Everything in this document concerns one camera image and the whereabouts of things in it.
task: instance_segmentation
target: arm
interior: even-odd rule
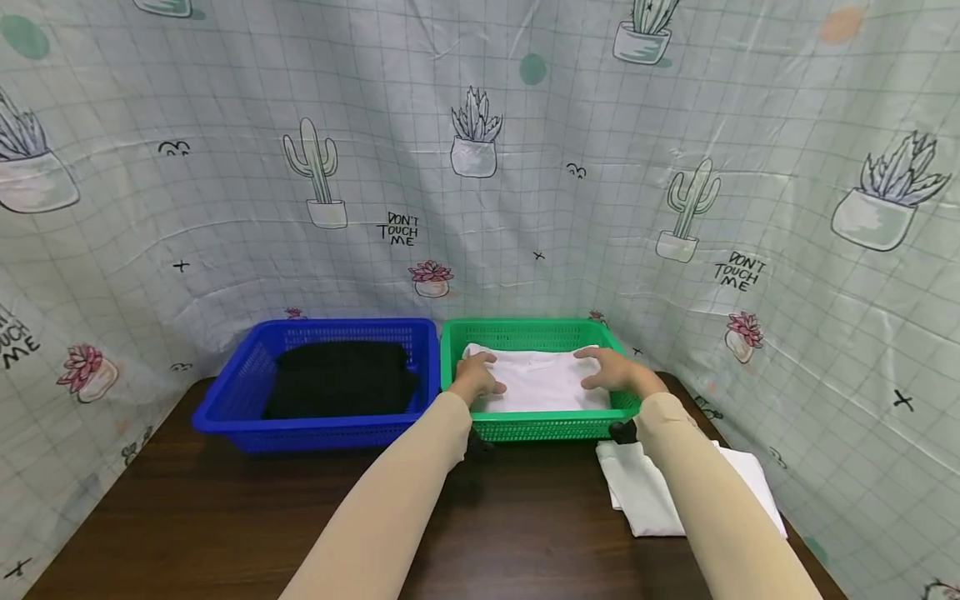
[[[394,600],[407,577],[446,474],[464,460],[469,405],[505,388],[461,361],[457,380],[367,469],[326,524],[280,600]]]
[[[820,600],[750,488],[660,378],[609,348],[585,348],[581,356],[601,365],[585,388],[626,389],[644,398],[636,435],[663,473],[710,594],[716,600]]]

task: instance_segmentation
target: arm sleeve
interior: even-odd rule
[[[280,600],[395,600],[471,423],[458,396],[437,396],[353,486]]]
[[[637,437],[663,473],[716,600],[819,600],[750,488],[668,393],[640,405]]]

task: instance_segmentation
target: white cloth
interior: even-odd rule
[[[475,413],[610,410],[610,393],[587,391],[580,382],[600,371],[595,358],[574,358],[573,352],[492,350],[478,344],[464,349],[464,358],[489,352],[493,377],[507,386],[506,394],[477,398]]]
[[[777,503],[756,456],[721,448],[717,442],[713,445],[740,473],[760,506],[780,530],[780,536],[786,539],[783,519],[780,518]],[[635,538],[685,535],[663,473],[643,453],[641,443],[619,445],[600,442],[596,451],[610,488],[611,504],[616,510],[623,511]]]

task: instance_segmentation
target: dark brown table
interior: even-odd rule
[[[661,376],[719,440],[680,382]],[[245,456],[190,426],[210,381],[186,393],[28,600],[280,595],[378,451]],[[686,539],[631,536],[593,446],[502,444],[491,462],[454,469],[401,597],[709,599]],[[845,599],[788,530],[824,598]]]

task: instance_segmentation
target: green dot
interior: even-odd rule
[[[50,40],[33,21],[19,14],[0,17],[0,36],[24,59],[40,60],[50,54]]]
[[[810,549],[810,552],[813,553],[813,556],[817,557],[817,560],[820,561],[820,564],[827,566],[827,563],[830,561],[830,557],[827,554],[827,550],[824,550],[824,547],[820,545],[820,542],[816,541],[814,538],[807,537],[804,538],[804,543],[806,547]]]
[[[546,61],[531,52],[520,61],[520,78],[527,85],[536,85],[546,77]]]

